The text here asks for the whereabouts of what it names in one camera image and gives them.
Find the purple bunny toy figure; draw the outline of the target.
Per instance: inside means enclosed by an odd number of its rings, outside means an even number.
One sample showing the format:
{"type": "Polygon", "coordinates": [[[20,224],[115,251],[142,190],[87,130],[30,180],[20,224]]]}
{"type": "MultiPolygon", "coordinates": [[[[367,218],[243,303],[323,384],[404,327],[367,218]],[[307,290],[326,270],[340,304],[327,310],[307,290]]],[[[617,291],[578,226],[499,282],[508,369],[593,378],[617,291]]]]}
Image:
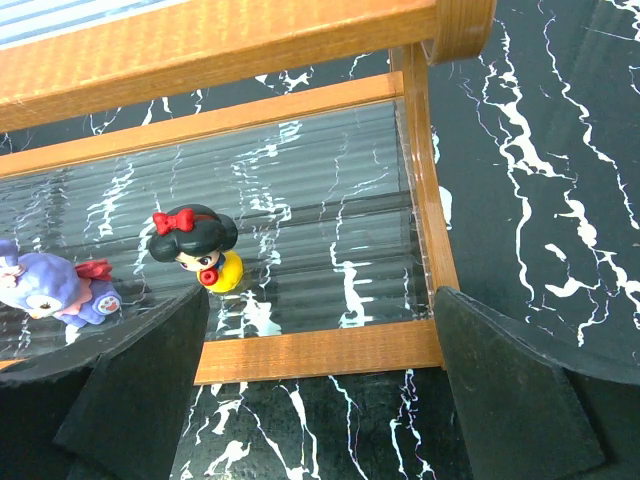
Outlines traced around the purple bunny toy figure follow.
{"type": "Polygon", "coordinates": [[[121,308],[105,259],[81,264],[51,253],[21,255],[16,242],[1,241],[1,302],[33,319],[54,317],[67,325],[99,325],[121,308]]]}

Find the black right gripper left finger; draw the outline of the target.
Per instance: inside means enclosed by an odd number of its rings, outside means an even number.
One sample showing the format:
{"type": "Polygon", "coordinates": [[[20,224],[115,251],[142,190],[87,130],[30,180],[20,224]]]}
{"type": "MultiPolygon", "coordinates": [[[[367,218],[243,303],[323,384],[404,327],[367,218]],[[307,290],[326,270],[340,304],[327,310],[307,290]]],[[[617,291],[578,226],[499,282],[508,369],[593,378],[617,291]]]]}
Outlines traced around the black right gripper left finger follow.
{"type": "Polygon", "coordinates": [[[2,478],[168,478],[208,315],[208,294],[192,287],[2,369],[2,478]]]}

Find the Snow White toy figure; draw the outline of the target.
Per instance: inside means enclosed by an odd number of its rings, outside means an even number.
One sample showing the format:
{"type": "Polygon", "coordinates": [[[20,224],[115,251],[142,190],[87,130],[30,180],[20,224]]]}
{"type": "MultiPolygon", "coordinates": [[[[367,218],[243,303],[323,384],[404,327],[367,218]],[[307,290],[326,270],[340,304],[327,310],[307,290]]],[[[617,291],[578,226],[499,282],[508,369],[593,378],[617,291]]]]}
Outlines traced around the Snow White toy figure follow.
{"type": "Polygon", "coordinates": [[[207,290],[222,294],[234,290],[244,275],[244,264],[233,250],[238,240],[234,220],[200,204],[176,207],[152,215],[155,232],[148,250],[161,263],[177,263],[193,272],[207,290]]]}

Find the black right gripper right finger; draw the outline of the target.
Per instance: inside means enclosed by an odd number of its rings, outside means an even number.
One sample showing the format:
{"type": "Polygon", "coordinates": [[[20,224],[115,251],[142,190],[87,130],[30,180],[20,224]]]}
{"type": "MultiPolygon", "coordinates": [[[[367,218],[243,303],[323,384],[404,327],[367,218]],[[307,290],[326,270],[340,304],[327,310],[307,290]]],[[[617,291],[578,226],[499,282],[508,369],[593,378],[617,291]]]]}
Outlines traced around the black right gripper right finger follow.
{"type": "Polygon", "coordinates": [[[434,314],[477,479],[636,479],[639,368],[451,287],[434,314]]]}

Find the wooden tiered display shelf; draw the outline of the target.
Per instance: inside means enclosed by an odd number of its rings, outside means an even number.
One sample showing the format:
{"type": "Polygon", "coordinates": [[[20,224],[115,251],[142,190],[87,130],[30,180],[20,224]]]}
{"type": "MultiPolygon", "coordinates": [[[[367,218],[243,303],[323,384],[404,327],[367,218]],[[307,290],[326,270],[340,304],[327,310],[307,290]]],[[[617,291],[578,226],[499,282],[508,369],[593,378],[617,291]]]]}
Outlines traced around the wooden tiered display shelf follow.
{"type": "Polygon", "coordinates": [[[1,55],[1,128],[387,49],[388,73],[1,159],[1,234],[108,258],[139,319],[196,286],[151,259],[151,216],[233,217],[244,276],[209,298],[198,384],[440,367],[431,311],[456,286],[431,140],[432,65],[476,56],[492,1],[193,1],[1,55]]]}

